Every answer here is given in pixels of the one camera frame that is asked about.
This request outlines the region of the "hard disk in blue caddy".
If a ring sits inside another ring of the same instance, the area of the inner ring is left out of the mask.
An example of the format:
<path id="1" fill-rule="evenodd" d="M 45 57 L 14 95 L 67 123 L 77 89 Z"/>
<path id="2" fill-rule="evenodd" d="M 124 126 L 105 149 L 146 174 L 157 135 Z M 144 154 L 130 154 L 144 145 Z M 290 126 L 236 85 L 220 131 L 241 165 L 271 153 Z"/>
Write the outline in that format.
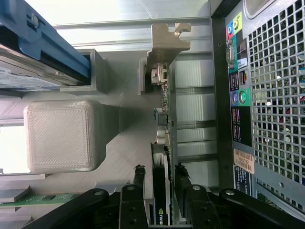
<path id="1" fill-rule="evenodd" d="M 0 0 L 0 90 L 59 90 L 91 83 L 90 60 L 25 0 Z"/>

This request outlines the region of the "open grey PC case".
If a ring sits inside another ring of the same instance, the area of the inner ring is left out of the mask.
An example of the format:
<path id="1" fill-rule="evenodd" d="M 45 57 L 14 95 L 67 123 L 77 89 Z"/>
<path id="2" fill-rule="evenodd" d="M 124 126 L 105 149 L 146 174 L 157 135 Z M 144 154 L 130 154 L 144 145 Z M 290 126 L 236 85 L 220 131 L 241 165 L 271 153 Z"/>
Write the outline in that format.
<path id="1" fill-rule="evenodd" d="M 221 188 L 305 221 L 305 0 L 209 0 Z"/>

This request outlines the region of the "green RAM stick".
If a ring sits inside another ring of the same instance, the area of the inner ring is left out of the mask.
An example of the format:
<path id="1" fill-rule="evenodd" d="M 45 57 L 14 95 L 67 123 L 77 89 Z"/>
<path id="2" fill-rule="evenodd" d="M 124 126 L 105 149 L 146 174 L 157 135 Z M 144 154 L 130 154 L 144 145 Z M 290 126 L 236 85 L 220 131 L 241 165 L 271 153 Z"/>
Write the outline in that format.
<path id="1" fill-rule="evenodd" d="M 0 203 L 0 208 L 21 208 L 25 206 L 40 205 L 62 205 L 79 195 L 80 193 L 63 193 L 49 195 L 28 194 L 14 203 Z"/>

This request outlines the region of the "grey printed parts rack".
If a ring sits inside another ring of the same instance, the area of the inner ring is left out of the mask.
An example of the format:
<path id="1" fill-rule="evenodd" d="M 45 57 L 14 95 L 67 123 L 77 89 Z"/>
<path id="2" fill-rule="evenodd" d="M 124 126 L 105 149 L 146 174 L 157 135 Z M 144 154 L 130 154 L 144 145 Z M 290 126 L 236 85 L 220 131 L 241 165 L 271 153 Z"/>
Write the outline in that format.
<path id="1" fill-rule="evenodd" d="M 84 200 L 98 199 L 92 188 L 112 188 L 114 185 L 131 184 L 135 168 L 143 165 L 146 170 L 145 197 L 151 202 L 153 196 L 153 176 L 151 142 L 155 139 L 156 125 L 153 109 L 161 102 L 159 94 L 138 95 L 137 69 L 143 52 L 105 52 L 93 49 L 82 50 L 94 59 L 97 81 L 105 91 L 89 92 L 85 87 L 65 88 L 62 92 L 44 91 L 25 94 L 0 91 L 0 125 L 19 125 L 22 111 L 32 101 L 93 99 L 108 104 L 105 118 L 108 122 L 106 159 L 92 172 L 62 173 L 39 180 L 13 180 L 0 178 L 0 188 L 8 186 L 26 187 L 44 194 L 56 192 L 78 193 Z"/>

